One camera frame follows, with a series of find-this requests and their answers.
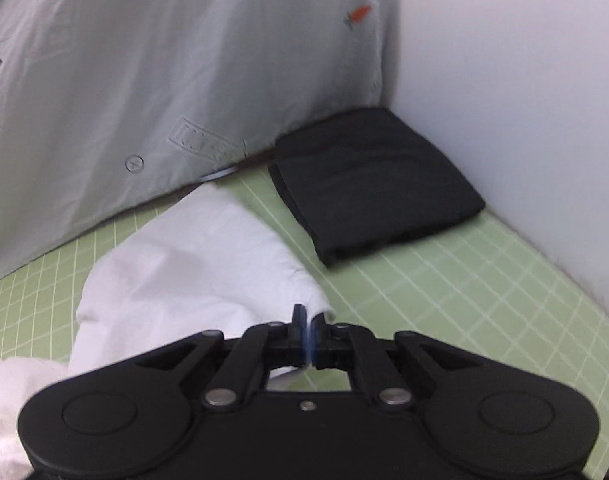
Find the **white trousers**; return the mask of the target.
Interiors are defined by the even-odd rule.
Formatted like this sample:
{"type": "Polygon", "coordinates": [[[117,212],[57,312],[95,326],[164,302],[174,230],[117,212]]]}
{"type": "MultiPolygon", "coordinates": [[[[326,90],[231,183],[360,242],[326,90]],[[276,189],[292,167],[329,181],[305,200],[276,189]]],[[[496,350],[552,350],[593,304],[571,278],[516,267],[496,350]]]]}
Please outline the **white trousers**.
{"type": "Polygon", "coordinates": [[[0,359],[0,479],[32,471],[17,417],[42,388],[203,330],[236,338],[287,322],[297,304],[310,318],[331,309],[275,231],[224,188],[199,186],[95,264],[68,363],[0,359]]]}

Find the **green grid mat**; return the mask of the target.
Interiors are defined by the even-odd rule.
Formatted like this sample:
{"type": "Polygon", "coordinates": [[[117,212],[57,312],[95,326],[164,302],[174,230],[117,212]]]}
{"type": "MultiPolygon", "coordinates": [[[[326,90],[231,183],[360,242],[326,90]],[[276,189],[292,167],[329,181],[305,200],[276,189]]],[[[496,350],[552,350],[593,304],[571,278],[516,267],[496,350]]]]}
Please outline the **green grid mat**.
{"type": "MultiPolygon", "coordinates": [[[[283,237],[341,321],[382,337],[416,330],[583,392],[600,418],[586,472],[607,476],[609,315],[498,218],[480,214],[438,236],[327,269],[265,170],[223,186],[283,237]]],[[[68,359],[92,265],[167,206],[160,200],[112,220],[3,278],[0,358],[68,359]]]]}

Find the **folded black garment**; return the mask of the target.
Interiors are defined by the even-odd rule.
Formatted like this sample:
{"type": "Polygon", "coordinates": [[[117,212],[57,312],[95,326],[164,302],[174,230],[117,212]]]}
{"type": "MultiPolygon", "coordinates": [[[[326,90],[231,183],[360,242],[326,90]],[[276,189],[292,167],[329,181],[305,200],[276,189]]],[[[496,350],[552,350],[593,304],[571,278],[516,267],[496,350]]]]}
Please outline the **folded black garment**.
{"type": "Polygon", "coordinates": [[[383,107],[284,134],[269,173],[327,268],[451,229],[485,207],[453,162],[383,107]]]}

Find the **carrot print white sheet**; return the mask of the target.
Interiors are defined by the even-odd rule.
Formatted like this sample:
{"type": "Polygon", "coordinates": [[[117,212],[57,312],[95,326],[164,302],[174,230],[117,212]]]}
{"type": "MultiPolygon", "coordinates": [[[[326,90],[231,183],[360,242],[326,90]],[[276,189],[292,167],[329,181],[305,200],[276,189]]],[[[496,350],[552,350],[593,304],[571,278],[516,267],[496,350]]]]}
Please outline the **carrot print white sheet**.
{"type": "Polygon", "coordinates": [[[0,279],[374,105],[392,0],[0,0],[0,279]]]}

